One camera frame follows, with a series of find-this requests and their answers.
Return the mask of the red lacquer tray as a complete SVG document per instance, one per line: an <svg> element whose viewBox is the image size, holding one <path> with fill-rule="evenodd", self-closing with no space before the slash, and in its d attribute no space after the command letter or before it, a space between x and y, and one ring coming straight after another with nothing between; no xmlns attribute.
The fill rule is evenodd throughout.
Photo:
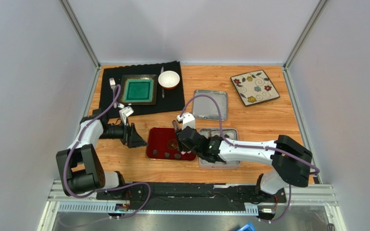
<svg viewBox="0 0 370 231"><path fill-rule="evenodd" d="M148 146L146 148L146 157L155 160L174 160L174 161L194 161L197 156L193 153L181 154L179 145L173 128L152 128L148 136ZM153 156L153 150L158 150L159 154ZM171 154L170 158L164 158L164 153ZM181 154L181 159L175 159L174 154Z"/></svg>

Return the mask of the silver tin with paper cups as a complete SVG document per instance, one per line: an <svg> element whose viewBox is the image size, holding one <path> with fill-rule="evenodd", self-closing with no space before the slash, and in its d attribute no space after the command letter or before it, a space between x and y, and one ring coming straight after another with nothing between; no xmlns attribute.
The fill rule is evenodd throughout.
<svg viewBox="0 0 370 231"><path fill-rule="evenodd" d="M199 130L201 135L204 135L206 138L210 137L221 137L221 132L219 128L201 128ZM238 131L235 128L225 128L223 131L226 138L232 140L238 140ZM199 167L201 169L223 169L223 170L232 170L237 169L241 161L229 161L229 162L215 162L210 163L206 160L199 158Z"/></svg>

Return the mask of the pink handled metal tongs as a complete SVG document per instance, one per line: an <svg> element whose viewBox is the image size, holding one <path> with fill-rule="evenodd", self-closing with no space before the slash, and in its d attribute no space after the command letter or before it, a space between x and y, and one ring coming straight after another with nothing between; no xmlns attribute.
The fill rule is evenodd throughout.
<svg viewBox="0 0 370 231"><path fill-rule="evenodd" d="M180 129L180 126L179 126L179 123L177 120L173 120L172 121L172 126L174 128L175 131L179 130Z"/></svg>

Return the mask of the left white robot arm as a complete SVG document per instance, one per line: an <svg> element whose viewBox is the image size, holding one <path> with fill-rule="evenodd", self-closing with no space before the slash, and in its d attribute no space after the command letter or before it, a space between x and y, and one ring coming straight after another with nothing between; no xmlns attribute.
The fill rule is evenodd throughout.
<svg viewBox="0 0 370 231"><path fill-rule="evenodd" d="M56 154L56 162L64 193L76 198L125 185L120 172L104 171L96 153L99 139L118 139L128 148L146 147L147 142L129 121L110 124L102 109L80 121L79 132L72 144Z"/></svg>

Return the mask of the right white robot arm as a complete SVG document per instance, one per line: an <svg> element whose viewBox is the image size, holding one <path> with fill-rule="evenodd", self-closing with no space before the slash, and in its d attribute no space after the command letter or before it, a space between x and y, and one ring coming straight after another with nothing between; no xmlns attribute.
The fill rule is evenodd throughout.
<svg viewBox="0 0 370 231"><path fill-rule="evenodd" d="M179 150L191 152L210 162L248 161L272 166L272 170L259 176L256 194L274 195L281 188L305 188L312 169L312 153L286 135L275 141L237 141L222 137L207 138L194 128L175 131Z"/></svg>

